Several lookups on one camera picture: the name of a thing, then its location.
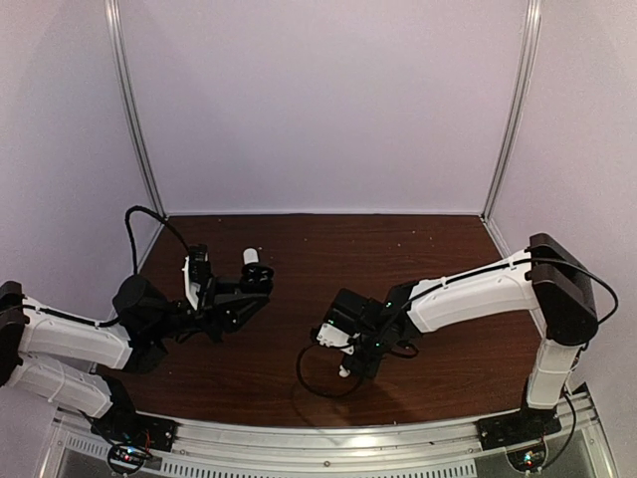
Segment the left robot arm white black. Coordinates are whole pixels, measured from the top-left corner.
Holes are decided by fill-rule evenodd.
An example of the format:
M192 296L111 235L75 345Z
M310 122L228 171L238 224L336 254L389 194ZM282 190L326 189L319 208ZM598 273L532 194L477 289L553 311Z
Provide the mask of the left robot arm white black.
M143 431L124 388L91 377L60 361L79 359L127 373L148 373L167 356L165 341L183 343L204 334L218 343L239 331L270 300L274 281L212 279L187 283L186 297L170 301L140 275L128 277L113 299L116 316L97 321L53 309L24 295L22 286L1 286L1 383L102 418L122 442Z

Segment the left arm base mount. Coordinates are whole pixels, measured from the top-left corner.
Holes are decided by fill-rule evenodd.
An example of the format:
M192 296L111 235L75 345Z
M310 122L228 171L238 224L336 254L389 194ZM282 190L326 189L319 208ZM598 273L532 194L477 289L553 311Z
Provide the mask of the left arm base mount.
M112 409L91 419L91 432L104 440L162 452L172 450L176 429L174 420L129 410Z

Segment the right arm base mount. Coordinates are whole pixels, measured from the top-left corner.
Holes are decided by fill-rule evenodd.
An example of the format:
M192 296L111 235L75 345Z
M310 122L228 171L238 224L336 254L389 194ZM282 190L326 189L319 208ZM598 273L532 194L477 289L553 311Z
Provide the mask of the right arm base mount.
M519 410L479 419L476 426L483 450L539 440L561 430L560 420L551 411L545 414Z

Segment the white charging case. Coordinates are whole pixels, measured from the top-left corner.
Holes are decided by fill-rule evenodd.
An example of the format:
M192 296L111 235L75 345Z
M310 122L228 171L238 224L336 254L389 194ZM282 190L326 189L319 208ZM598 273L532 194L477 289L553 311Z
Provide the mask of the white charging case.
M255 248L246 248L243 251L243 263L246 266L258 264L260 262L259 252Z

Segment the black round charging case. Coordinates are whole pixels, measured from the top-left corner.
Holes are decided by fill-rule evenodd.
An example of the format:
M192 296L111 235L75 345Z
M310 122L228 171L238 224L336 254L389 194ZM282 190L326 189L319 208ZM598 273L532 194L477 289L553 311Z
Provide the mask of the black round charging case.
M275 271L273 268L250 263L243 266L240 288L246 293L270 294L274 288Z

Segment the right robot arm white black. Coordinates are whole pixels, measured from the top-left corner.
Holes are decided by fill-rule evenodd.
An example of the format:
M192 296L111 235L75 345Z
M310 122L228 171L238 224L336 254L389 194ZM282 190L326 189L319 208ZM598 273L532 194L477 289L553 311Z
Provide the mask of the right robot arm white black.
M510 421L511 432L528 440L547 425L580 349L599 329L588 270L548 234L533 235L526 249L490 265L394 286L382 302L342 289L312 338L342 352L341 376L373 378L382 357L398 345L517 311L539 314L544 323L526 405Z

